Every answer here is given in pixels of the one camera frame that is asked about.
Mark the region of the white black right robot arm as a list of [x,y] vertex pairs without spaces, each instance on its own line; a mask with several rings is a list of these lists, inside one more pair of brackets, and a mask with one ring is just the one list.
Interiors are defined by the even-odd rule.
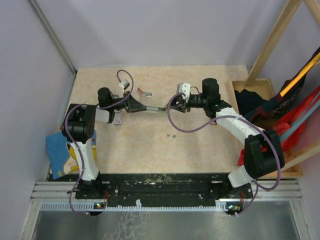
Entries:
[[229,198],[235,198],[241,192],[241,186],[272,172],[277,173],[276,181],[279,182],[285,160],[277,132],[254,125],[222,100],[215,78],[206,78],[201,84],[202,91],[192,94],[189,83],[179,83],[166,111],[169,113],[171,110],[177,110],[186,113],[192,108],[203,109],[211,122],[228,130],[243,144],[244,163],[228,174],[228,182],[223,185],[224,194]]

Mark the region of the black grey large stapler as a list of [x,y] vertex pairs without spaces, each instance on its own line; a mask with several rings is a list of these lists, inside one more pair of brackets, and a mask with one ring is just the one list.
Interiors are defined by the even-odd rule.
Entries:
[[165,113],[167,111],[165,107],[156,107],[156,106],[146,106],[145,110],[149,112],[157,112],[157,113]]

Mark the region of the pink white mini stapler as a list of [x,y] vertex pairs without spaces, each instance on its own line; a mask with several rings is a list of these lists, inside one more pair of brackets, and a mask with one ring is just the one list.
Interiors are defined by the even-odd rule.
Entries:
[[143,96],[145,96],[145,97],[147,97],[147,98],[152,98],[153,97],[153,93],[152,92],[146,92],[146,91],[143,91],[141,88],[137,88],[137,91],[141,94],[141,95],[143,95]]

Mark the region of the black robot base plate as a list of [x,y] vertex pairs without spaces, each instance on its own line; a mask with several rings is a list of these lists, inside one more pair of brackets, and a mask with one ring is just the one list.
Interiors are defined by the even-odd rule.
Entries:
[[113,173],[81,180],[77,200],[102,199],[109,207],[214,207],[217,200],[252,198],[249,183],[233,188],[227,173]]

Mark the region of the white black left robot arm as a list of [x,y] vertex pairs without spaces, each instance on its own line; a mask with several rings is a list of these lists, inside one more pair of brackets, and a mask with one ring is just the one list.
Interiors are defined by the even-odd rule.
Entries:
[[90,182],[86,192],[95,199],[101,197],[104,192],[104,186],[95,181],[100,173],[92,148],[95,124],[115,122],[116,112],[121,110],[128,113],[147,110],[147,106],[137,101],[128,91],[123,97],[115,98],[109,88],[103,87],[97,94],[98,105],[70,104],[62,126],[62,135],[74,149],[80,179]]

